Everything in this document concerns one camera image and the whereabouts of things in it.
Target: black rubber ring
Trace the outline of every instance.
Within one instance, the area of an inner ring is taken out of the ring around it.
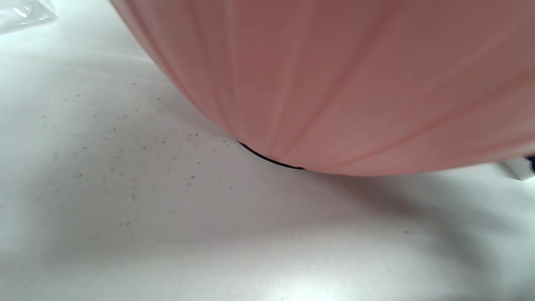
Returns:
[[[273,159],[270,159],[270,158],[268,158],[268,157],[266,157],[266,156],[264,156],[264,155],[262,155],[262,154],[259,154],[259,153],[255,152],[252,148],[248,147],[247,145],[245,145],[245,144],[243,144],[243,143],[241,143],[241,142],[239,142],[239,143],[240,143],[241,146],[243,146],[246,150],[250,151],[251,153],[257,155],[258,157],[260,157],[260,158],[262,158],[262,159],[264,159],[264,160],[266,160],[266,161],[269,161],[269,162],[271,162],[271,163],[273,163],[273,164],[277,164],[277,165],[279,165],[279,166],[286,167],[286,168],[305,170],[305,169],[302,168],[302,167],[296,167],[296,166],[291,166],[291,165],[288,165],[288,164],[284,164],[284,163],[277,162],[277,161],[275,161],[275,160],[273,160]]]

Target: pink latex surface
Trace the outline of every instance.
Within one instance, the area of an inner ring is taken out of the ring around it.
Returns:
[[[532,0],[112,0],[181,91],[274,160],[391,175],[535,153]]]

